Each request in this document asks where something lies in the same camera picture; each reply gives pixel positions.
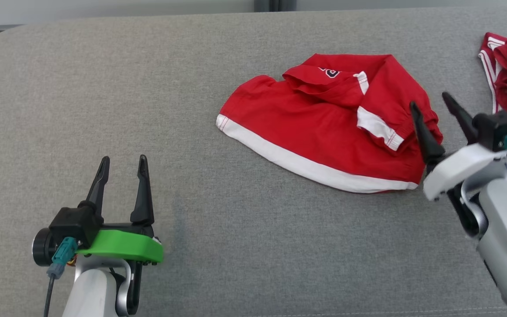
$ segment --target black cable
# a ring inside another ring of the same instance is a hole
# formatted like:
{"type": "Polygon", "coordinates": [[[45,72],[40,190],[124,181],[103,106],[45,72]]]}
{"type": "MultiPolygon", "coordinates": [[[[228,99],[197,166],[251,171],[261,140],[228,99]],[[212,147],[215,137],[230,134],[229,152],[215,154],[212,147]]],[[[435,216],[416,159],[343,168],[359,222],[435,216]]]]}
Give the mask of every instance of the black cable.
{"type": "Polygon", "coordinates": [[[48,291],[46,292],[46,303],[44,304],[44,317],[48,317],[48,311],[50,310],[50,298],[52,297],[52,289],[54,288],[54,274],[50,276],[48,282],[48,291]]]}

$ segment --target garment logo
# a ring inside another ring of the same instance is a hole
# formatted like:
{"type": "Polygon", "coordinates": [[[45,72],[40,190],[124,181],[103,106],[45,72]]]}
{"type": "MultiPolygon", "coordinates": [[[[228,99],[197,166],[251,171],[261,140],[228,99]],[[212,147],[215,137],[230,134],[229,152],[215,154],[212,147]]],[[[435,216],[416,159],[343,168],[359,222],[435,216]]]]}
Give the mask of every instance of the garment logo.
{"type": "Polygon", "coordinates": [[[318,67],[318,69],[320,69],[322,72],[325,72],[329,78],[335,78],[338,74],[340,74],[340,71],[338,70],[329,70],[328,68],[321,67],[318,67]]]}

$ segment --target green plastic bracket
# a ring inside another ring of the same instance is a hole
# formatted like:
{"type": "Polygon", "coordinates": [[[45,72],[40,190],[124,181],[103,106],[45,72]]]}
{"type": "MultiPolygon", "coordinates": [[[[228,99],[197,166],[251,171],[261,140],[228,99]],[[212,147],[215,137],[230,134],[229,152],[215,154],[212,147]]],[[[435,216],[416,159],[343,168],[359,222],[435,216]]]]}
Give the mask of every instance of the green plastic bracket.
{"type": "Polygon", "coordinates": [[[119,230],[99,231],[91,247],[78,249],[77,253],[143,262],[163,261],[163,246],[160,243],[148,236],[119,230]]]}

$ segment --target gray fabric surface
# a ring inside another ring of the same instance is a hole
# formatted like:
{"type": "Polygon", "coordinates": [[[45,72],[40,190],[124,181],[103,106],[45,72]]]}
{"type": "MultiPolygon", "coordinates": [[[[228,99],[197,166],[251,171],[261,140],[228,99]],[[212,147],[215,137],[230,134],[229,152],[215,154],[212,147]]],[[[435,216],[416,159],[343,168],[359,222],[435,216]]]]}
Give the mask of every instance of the gray fabric surface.
{"type": "MultiPolygon", "coordinates": [[[[85,198],[111,157],[103,215],[126,221],[136,167],[151,171],[165,262],[145,267],[139,316],[507,317],[447,199],[358,195],[294,175],[215,127],[258,74],[312,54],[394,54],[430,94],[446,148],[465,144],[444,109],[491,94],[477,58],[507,8],[96,18],[0,34],[0,317],[42,313],[38,229],[85,198]]],[[[58,316],[73,270],[56,282],[58,316]]]]}

